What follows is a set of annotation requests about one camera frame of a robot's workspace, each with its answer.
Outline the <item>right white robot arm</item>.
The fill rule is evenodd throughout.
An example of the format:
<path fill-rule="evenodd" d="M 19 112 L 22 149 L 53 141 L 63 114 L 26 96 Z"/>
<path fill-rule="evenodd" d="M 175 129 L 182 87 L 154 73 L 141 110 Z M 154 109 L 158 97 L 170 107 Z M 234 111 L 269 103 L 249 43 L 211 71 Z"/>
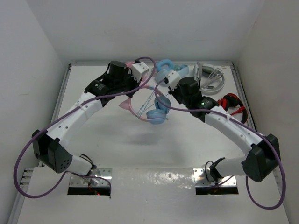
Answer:
<path fill-rule="evenodd" d="M 218 159 L 210 166 L 210 176 L 218 181 L 229 175 L 246 175 L 255 182 L 261 182 L 278 166 L 274 154 L 279 153 L 278 139 L 269 134 L 259 134 L 238 125 L 237 120 L 211 97 L 200 91 L 200 82 L 195 77 L 169 78 L 169 93 L 183 104 L 192 116 L 216 128 L 233 141 L 244 153 L 244 157 Z"/>

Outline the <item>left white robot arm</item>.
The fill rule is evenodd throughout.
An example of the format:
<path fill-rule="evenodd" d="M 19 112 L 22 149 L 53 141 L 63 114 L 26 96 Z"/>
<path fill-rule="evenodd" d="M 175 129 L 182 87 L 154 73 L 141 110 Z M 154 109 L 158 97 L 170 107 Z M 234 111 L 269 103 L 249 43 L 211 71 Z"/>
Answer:
<path fill-rule="evenodd" d="M 33 141 L 36 158 L 56 173 L 68 171 L 87 175 L 95 166 L 81 157 L 72 155 L 67 146 L 79 128 L 97 111 L 102 109 L 114 95 L 125 93 L 133 96 L 143 77 L 149 72 L 144 62 L 135 61 L 127 66 L 123 62 L 111 61 L 103 75 L 93 80 L 69 109 L 70 115 L 38 135 Z"/>

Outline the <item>blue pink cat-ear headphones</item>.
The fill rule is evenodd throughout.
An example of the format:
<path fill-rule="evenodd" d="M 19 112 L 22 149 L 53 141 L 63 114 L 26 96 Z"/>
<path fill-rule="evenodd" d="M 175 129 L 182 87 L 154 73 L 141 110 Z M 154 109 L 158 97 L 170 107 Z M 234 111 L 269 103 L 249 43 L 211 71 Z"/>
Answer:
<path fill-rule="evenodd" d="M 146 102 L 141 106 L 138 112 L 135 112 L 132 104 L 131 98 L 126 99 L 125 101 L 119 104 L 119 107 L 130 111 L 132 115 L 138 118 L 141 121 L 151 123 L 153 125 L 159 125 L 164 123 L 165 120 L 168 119 L 168 113 L 170 108 L 162 105 L 158 100 L 161 100 L 163 103 L 171 106 L 170 100 L 160 91 L 157 90 L 158 97 L 154 99 L 154 104 L 148 106 L 151 99 L 154 97 L 154 87 L 150 85 L 143 86 L 143 89 L 152 90 L 153 92 L 148 97 Z"/>

